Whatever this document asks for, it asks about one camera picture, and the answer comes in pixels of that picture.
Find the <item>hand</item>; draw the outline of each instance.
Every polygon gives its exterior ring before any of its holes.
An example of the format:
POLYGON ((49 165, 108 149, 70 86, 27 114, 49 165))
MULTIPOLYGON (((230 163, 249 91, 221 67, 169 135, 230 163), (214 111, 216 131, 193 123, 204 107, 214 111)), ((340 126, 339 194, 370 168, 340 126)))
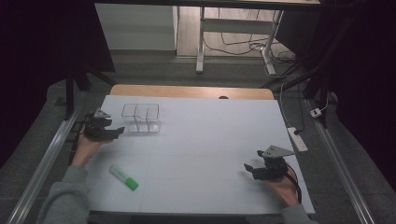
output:
MULTIPOLYGON (((297 176, 294 171, 289 167, 289 165, 288 169, 288 174, 296 180, 297 176)), ((287 207, 299 204, 296 195, 296 188, 287 177, 282 176, 277 180, 265 180, 265 182, 271 187, 271 189, 274 190, 276 195, 287 207)))
POLYGON ((93 142, 87 136, 85 136, 84 128, 82 128, 72 165, 84 168, 90 158, 97 152, 99 147, 110 142, 112 141, 93 142))

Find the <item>transparent organizer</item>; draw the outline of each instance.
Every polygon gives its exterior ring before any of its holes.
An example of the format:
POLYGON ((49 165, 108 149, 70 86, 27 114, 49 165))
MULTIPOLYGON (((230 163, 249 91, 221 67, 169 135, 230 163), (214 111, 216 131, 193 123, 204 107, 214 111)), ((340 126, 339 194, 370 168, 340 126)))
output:
POLYGON ((127 104, 122 118, 131 133, 157 133, 161 128, 160 107, 151 104, 127 104))

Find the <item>white table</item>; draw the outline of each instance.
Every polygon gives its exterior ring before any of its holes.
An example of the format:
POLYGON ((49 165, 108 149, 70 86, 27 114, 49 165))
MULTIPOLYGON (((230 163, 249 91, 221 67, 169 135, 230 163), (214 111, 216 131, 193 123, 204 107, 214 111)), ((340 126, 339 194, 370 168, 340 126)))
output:
MULTIPOLYGON (((159 133, 124 133, 87 166, 92 211, 140 214, 278 214, 274 193, 244 163, 262 167, 257 150, 292 150, 277 101, 107 96, 109 129, 124 126, 125 104, 158 104, 159 133), (139 187, 131 191, 108 172, 117 164, 139 187)), ((295 156, 307 213, 315 213, 295 156)))

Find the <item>metal frame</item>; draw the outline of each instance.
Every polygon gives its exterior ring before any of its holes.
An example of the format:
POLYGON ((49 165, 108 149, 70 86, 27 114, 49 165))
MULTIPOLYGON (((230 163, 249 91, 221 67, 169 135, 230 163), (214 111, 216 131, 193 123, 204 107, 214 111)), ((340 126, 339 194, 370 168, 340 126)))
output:
POLYGON ((278 12, 274 21, 241 21, 227 19, 205 19, 205 8, 201 7, 200 34, 197 53, 196 73, 204 72, 204 32, 214 33, 234 33, 234 34, 255 34, 268 35, 266 46, 261 50, 265 66, 270 76, 276 74, 269 52, 275 38, 277 26, 279 25, 281 12, 278 12))
MULTIPOLYGON (((350 10, 361 0, 351 0, 348 3, 337 4, 337 11, 350 10)), ((94 3, 180 6, 180 7, 230 7, 269 10, 299 10, 299 11, 333 11, 333 5, 265 2, 254 0, 95 0, 94 3)))
POLYGON ((41 159, 41 162, 38 164, 37 169, 35 169, 35 173, 30 179, 22 196, 18 200, 14 211, 12 211, 11 213, 11 216, 8 218, 7 224, 23 223, 26 219, 27 215, 30 212, 30 209, 32 208, 33 203, 35 202, 35 198, 37 197, 38 192, 41 190, 41 187, 43 186, 44 181, 46 180, 53 163, 58 157, 59 151, 64 144, 67 134, 72 129, 73 123, 76 120, 79 112, 81 111, 86 96, 86 92, 78 93, 78 96, 76 97, 77 99, 75 110, 71 114, 69 120, 64 120, 64 122, 61 124, 61 127, 58 129, 58 132, 53 137, 49 148, 43 156, 43 159, 41 159))
MULTIPOLYGON (((305 100, 305 105, 308 111, 315 109, 308 100, 305 100)), ((364 201, 364 198, 361 195, 361 191, 358 189, 358 186, 356 186, 352 175, 348 171, 337 145, 332 140, 332 136, 327 129, 323 128, 320 121, 315 119, 314 122, 315 126, 317 127, 318 133, 329 152, 329 156, 332 159, 334 168, 340 176, 341 182, 344 185, 344 189, 346 190, 346 193, 349 195, 350 200, 355 207, 356 214, 361 220, 361 223, 374 224, 375 220, 371 215, 370 209, 367 206, 366 201, 364 201)))

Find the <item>aluminum rail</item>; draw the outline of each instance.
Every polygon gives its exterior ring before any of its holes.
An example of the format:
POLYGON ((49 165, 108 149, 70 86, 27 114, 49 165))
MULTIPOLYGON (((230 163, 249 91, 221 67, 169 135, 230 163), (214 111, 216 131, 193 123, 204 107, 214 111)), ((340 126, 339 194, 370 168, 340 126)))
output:
POLYGON ((14 211, 11 213, 11 216, 8 218, 7 224, 17 224, 23 223, 29 214, 30 209, 32 208, 33 203, 35 202, 35 198, 38 195, 38 192, 41 190, 41 187, 46 180, 50 169, 52 168, 53 163, 58 157, 59 151, 64 144, 64 140, 67 137, 67 134, 73 127, 73 124, 81 111, 83 102, 87 96, 86 92, 79 92, 76 97, 76 106, 75 110, 70 116, 69 120, 64 120, 59 127, 57 133, 52 139, 52 142, 49 144, 49 147, 46 153, 41 159, 41 162, 38 164, 37 169, 35 169, 35 173, 30 179, 26 189, 24 190, 22 196, 17 202, 17 205, 14 208, 14 211))
MULTIPOLYGON (((315 109, 309 101, 305 100, 305 104, 309 111, 315 109)), ((361 191, 358 189, 355 182, 353 181, 353 178, 342 159, 337 145, 332 140, 332 136, 330 135, 329 131, 327 129, 324 129, 317 119, 315 119, 315 125, 318 129, 318 132, 325 147, 329 152, 330 158, 332 159, 332 162, 334 164, 334 168, 341 178, 344 189, 346 190, 346 193, 349 195, 350 200, 355 207, 356 213, 361 220, 361 223, 375 224, 370 209, 367 206, 366 201, 364 201, 364 198, 361 195, 361 191)))

